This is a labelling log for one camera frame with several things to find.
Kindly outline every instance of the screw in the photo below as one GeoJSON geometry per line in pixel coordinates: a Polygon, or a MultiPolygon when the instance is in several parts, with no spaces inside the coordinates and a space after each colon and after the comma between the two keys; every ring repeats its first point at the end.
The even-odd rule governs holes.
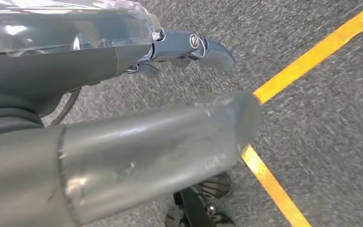
{"type": "Polygon", "coordinates": [[[190,45],[192,48],[197,49],[199,45],[199,38],[196,34],[190,35],[190,45]]]}

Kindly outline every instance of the yellow tape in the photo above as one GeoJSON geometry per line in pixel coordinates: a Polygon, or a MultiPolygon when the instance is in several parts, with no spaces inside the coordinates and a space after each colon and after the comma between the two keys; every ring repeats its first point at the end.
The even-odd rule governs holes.
{"type": "Polygon", "coordinates": [[[251,146],[243,160],[293,227],[311,226],[251,146]]]}
{"type": "MultiPolygon", "coordinates": [[[[261,104],[266,103],[361,32],[363,11],[258,88],[254,95],[261,104]]],[[[251,146],[246,149],[242,158],[290,224],[293,227],[310,227],[304,215],[251,146]]]]}

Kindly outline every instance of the black wheel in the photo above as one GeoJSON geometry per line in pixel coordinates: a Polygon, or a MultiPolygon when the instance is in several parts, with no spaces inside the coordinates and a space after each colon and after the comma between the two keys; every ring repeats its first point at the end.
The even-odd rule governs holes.
{"type": "Polygon", "coordinates": [[[190,227],[182,208],[169,209],[165,218],[165,227],[190,227]]]}
{"type": "Polygon", "coordinates": [[[216,227],[235,227],[234,223],[226,215],[216,214],[211,216],[211,219],[216,227]]]}
{"type": "Polygon", "coordinates": [[[207,198],[218,199],[229,194],[231,184],[232,180],[225,172],[223,172],[199,183],[197,187],[207,198]]]}

